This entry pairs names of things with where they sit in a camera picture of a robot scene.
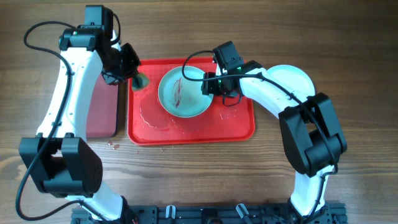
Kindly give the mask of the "light blue plate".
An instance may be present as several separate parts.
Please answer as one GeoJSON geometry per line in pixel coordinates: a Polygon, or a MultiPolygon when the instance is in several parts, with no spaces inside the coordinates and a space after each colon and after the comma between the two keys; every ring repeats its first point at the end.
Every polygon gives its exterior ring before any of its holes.
{"type": "Polygon", "coordinates": [[[293,65],[276,65],[267,73],[289,88],[310,96],[315,95],[316,89],[310,77],[300,68],[293,65]]]}
{"type": "Polygon", "coordinates": [[[158,99],[171,115],[192,118],[205,112],[213,101],[213,95],[203,95],[203,82],[187,80],[182,75],[182,66],[169,70],[161,79],[158,99]]]}

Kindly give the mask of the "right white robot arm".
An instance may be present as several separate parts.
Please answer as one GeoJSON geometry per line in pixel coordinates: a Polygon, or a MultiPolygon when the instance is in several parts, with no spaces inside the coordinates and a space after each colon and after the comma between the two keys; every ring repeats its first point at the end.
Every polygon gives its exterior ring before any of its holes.
{"type": "Polygon", "coordinates": [[[295,170],[290,204],[301,221],[315,219],[325,206],[327,180],[337,174],[347,150],[330,98],[316,92],[310,77],[293,65],[266,69],[252,60],[230,70],[218,65],[203,78],[203,94],[245,96],[279,120],[285,156],[295,170]]]}

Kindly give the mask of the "green yellow sponge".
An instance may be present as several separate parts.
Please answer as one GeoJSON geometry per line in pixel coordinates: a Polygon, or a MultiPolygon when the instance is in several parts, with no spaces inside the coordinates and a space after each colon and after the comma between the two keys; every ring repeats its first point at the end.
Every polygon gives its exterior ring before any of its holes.
{"type": "Polygon", "coordinates": [[[138,73],[132,78],[132,91],[143,90],[150,83],[144,73],[138,73]]]}

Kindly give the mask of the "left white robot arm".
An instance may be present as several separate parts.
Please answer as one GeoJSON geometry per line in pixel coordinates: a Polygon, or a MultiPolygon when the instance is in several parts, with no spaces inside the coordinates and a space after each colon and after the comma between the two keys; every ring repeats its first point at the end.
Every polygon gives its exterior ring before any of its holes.
{"type": "Polygon", "coordinates": [[[86,125],[96,81],[117,85],[137,75],[140,60],[120,31],[103,26],[68,27],[60,37],[60,70],[44,120],[36,135],[23,138],[22,178],[39,192],[78,204],[101,223],[134,223],[126,199],[103,182],[103,165],[86,141],[86,125]]]}

